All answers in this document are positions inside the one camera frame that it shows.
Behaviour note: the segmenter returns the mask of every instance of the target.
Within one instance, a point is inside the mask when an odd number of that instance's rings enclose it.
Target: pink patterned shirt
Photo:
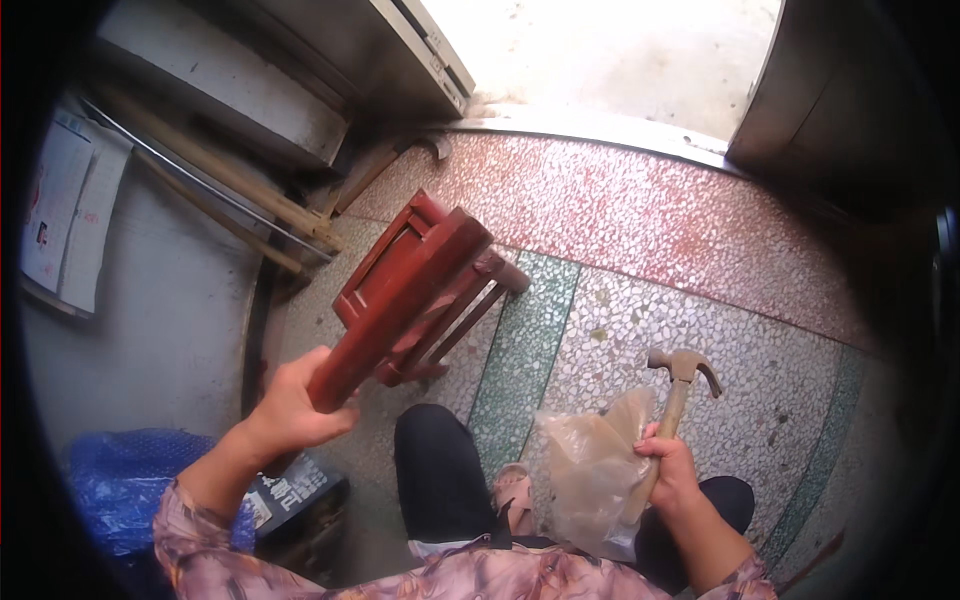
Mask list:
[[[156,557],[179,598],[633,598],[670,596],[626,565],[514,544],[493,550],[484,537],[427,557],[425,566],[346,589],[324,589],[274,564],[234,552],[228,523],[175,481],[154,517]],[[763,561],[754,554],[701,600],[772,600]]]

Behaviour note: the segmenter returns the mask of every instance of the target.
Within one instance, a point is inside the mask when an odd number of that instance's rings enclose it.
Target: pink slipper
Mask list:
[[[530,494],[530,475],[520,463],[510,463],[496,474],[493,481],[493,497],[499,514],[507,502],[507,522],[514,536],[534,535],[534,499]]]

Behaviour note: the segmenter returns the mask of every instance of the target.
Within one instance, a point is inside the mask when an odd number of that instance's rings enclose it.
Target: green terrazzo stripe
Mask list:
[[[860,396],[863,381],[864,357],[862,352],[849,346],[840,350],[837,365],[837,379],[833,387],[833,397],[824,418],[824,428],[820,432],[817,445],[810,455],[804,477],[801,479],[793,497],[783,509],[780,521],[770,538],[760,549],[759,554],[767,563],[767,569],[773,570],[794,538],[804,527],[806,520],[827,486],[833,466],[843,448],[847,430]]]
[[[530,288],[503,307],[469,428],[487,480],[519,459],[564,336],[580,265],[521,252]]]

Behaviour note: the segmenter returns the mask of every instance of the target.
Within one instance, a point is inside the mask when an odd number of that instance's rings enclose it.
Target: blue plastic bag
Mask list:
[[[70,446],[70,479],[87,529],[111,556],[149,550],[160,497],[182,470],[215,445],[176,429],[90,433]],[[253,509],[233,521],[233,546],[253,552]]]

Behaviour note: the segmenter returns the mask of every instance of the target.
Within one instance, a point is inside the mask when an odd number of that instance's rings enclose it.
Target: hammer head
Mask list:
[[[687,383],[693,383],[697,371],[704,374],[707,383],[710,385],[710,395],[720,397],[723,394],[723,388],[720,387],[720,380],[713,370],[713,366],[706,356],[693,350],[674,350],[667,354],[659,348],[650,348],[647,353],[647,368],[664,368],[670,372],[670,381],[680,379]]]
[[[413,145],[420,145],[432,150],[437,160],[443,160],[453,152],[450,140],[446,139],[446,135],[439,132],[422,132],[414,137],[402,139],[394,146],[394,152],[402,155]]]

